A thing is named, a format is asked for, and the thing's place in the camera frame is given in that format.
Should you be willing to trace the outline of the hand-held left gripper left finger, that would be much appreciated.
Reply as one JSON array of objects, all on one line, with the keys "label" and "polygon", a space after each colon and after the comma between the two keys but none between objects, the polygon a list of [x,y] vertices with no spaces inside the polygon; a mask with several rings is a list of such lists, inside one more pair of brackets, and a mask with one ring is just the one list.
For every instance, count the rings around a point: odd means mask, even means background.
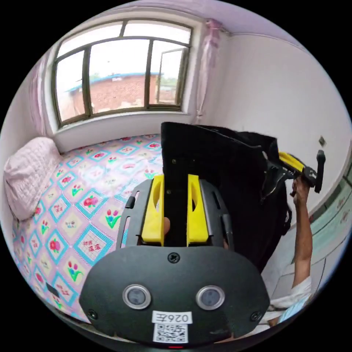
[{"label": "hand-held left gripper left finger", "polygon": [[141,238],[148,245],[164,245],[164,175],[152,180]]}]

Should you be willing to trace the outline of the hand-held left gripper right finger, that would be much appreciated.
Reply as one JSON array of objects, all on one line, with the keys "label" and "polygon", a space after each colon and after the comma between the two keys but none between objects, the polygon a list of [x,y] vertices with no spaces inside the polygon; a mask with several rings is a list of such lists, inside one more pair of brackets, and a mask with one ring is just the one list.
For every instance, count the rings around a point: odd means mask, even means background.
[{"label": "hand-held left gripper right finger", "polygon": [[208,240],[208,227],[199,176],[188,175],[187,191],[187,246],[205,244]]}]

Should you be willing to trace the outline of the person's right hand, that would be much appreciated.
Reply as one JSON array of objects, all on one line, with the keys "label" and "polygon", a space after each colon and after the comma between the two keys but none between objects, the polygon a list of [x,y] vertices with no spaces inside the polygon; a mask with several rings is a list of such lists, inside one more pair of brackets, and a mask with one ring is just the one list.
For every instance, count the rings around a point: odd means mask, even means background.
[{"label": "person's right hand", "polygon": [[291,196],[296,207],[307,205],[309,190],[309,184],[302,176],[293,181]]}]

